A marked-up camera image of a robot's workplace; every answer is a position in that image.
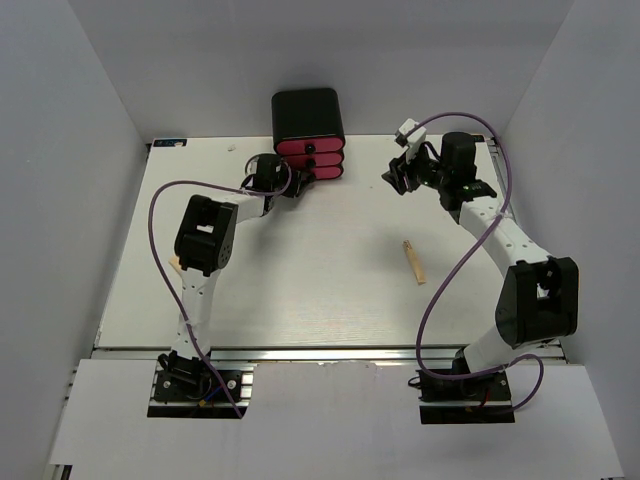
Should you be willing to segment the beige foundation bottle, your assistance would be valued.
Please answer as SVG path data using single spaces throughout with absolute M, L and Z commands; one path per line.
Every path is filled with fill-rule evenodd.
M 180 262 L 179 262 L 179 258 L 177 256 L 172 256 L 169 259 L 169 264 L 177 274 L 181 273 L 182 269 L 181 269 L 181 265 L 180 265 Z

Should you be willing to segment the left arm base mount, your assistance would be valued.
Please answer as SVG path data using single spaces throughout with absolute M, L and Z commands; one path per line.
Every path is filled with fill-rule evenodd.
M 152 382 L 148 418 L 240 419 L 246 413 L 248 371 L 222 368 L 217 377 L 199 358 L 160 354 Z

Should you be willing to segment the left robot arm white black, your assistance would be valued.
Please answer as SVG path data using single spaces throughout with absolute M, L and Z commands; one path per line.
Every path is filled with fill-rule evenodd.
M 180 360 L 187 362 L 176 384 L 191 399 L 202 398 L 211 387 L 203 359 L 211 351 L 213 295 L 231 259 L 237 225 L 267 215 L 278 197 L 296 198 L 317 180 L 309 166 L 296 169 L 275 154 L 251 158 L 246 173 L 240 188 L 222 188 L 224 196 L 219 199 L 192 195 L 174 241 L 174 263 L 181 279 L 181 292 L 173 294 L 179 326 L 162 365 L 169 370 Z

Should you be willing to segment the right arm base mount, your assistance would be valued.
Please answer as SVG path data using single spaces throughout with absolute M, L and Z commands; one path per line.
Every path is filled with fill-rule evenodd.
M 419 395 L 423 425 L 512 424 L 512 395 L 504 372 L 467 380 L 437 379 L 423 370 L 407 381 Z

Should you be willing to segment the gold concealer tube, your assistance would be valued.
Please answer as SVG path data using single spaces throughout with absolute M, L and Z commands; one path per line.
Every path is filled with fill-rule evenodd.
M 424 285 L 427 281 L 426 274 L 424 268 L 422 266 L 421 260 L 414 250 L 411 242 L 409 240 L 404 240 L 402 242 L 402 247 L 405 253 L 405 256 L 408 260 L 408 263 L 413 271 L 416 282 L 418 285 Z

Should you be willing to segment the pink drawer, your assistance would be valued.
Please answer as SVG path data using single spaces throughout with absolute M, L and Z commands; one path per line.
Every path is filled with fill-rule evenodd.
M 281 156 L 311 155 L 336 152 L 344 148 L 345 141 L 340 137 L 317 137 L 283 140 L 275 145 L 275 151 Z
M 316 175 L 316 181 L 336 180 L 343 175 L 343 167 L 341 165 L 316 167 L 311 169 L 303 169 L 302 171 L 312 171 Z
M 338 166 L 344 160 L 344 154 L 342 151 L 335 151 L 315 154 L 289 155 L 283 156 L 282 159 L 292 169 L 305 170 Z

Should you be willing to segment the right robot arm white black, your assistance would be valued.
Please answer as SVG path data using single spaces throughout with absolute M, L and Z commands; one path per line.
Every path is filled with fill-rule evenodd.
M 383 179 L 401 195 L 420 186 L 435 190 L 442 208 L 475 238 L 473 248 L 485 250 L 503 278 L 493 325 L 461 349 L 451 367 L 453 390 L 472 399 L 486 389 L 487 374 L 576 332 L 579 269 L 573 259 L 538 246 L 478 178 L 475 136 L 449 132 L 435 148 L 419 128 L 399 131 L 396 141 L 404 151 L 390 161 Z

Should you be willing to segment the black drawer cabinet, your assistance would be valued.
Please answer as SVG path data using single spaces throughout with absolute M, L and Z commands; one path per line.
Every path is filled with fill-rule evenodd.
M 279 91 L 271 97 L 271 114 L 276 145 L 303 138 L 344 139 L 339 97 L 333 88 Z

